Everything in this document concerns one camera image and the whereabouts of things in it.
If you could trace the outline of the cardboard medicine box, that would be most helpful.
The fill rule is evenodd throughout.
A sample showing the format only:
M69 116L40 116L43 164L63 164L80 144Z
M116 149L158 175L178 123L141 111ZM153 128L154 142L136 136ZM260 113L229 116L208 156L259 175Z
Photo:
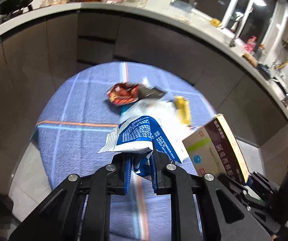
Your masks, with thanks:
M224 174L239 184L247 183L247 164L223 114L198 128L183 144L199 176Z

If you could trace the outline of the blue white snack bag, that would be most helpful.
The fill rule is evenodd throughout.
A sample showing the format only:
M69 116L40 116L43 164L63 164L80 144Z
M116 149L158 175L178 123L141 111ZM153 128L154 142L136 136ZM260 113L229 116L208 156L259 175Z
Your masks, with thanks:
M177 163L188 158L183 139L188 136L177 118L164 119L149 115L134 115L114 128L107 136L102 152L125 152L135 155L134 172L144 178L151 176L149 158L156 150Z

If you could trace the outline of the red snack bag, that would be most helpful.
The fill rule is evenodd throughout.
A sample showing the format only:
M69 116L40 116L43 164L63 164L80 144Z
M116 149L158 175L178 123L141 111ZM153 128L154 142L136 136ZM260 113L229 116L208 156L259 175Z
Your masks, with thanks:
M107 92L109 102L115 106L123 106L138 100L139 84L117 83Z

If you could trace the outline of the grey kitchen counter cabinets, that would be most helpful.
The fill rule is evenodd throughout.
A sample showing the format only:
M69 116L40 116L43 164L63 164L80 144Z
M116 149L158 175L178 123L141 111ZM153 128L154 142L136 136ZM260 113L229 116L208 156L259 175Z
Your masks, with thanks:
M239 138L269 141L288 111L241 46L195 16L102 3L36 9L0 25L0 194L7 194L30 132L51 95L80 64L134 61L194 85Z

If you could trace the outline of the blue plaid tablecloth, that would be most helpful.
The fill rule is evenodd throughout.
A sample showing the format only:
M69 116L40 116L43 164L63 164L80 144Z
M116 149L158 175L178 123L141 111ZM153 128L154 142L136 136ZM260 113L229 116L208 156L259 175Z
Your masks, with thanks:
M70 77L56 91L39 117L34 131L51 188L68 175L87 176L111 162L113 153L101 153L107 134L119 124L120 109L107 91L118 82L145 82L166 92L165 100L189 100L194 127L208 123L215 110L192 85L154 66L112 62L96 65ZM113 196L111 240L170 240L171 200L155 195L150 181L132 175L128 195Z

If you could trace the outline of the white plastic bag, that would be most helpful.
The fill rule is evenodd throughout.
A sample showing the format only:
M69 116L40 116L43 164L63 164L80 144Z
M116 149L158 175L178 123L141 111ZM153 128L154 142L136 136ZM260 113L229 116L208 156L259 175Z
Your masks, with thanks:
M153 117L161 128L167 132L178 134L178 137L184 139L193 133L188 125L183 124L177 115L177 109L173 102L143 99L137 101L127 109L120 117L120 123L132 116L150 116Z

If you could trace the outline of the yellow snack wrapper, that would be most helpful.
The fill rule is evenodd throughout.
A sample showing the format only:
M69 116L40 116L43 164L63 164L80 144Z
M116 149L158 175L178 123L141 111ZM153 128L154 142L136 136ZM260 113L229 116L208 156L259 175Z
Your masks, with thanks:
M189 100L183 96L175 96L174 100L180 122L187 126L192 125Z

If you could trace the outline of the dark foil wrapper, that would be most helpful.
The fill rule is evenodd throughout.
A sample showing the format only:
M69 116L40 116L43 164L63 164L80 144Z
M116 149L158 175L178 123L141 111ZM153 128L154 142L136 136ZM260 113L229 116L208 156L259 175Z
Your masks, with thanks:
M145 98L150 98L150 99L156 99L159 100L165 96L166 92L154 87L154 88L148 88L144 85L140 85L138 89L138 98L140 100L145 99Z

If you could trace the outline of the yellow sponge on sill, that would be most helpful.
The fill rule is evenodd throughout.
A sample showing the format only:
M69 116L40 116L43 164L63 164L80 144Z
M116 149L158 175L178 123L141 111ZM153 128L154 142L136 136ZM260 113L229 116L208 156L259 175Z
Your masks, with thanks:
M217 19L217 18L213 18L211 21L210 21L210 24L216 28L219 28L222 26L222 22Z

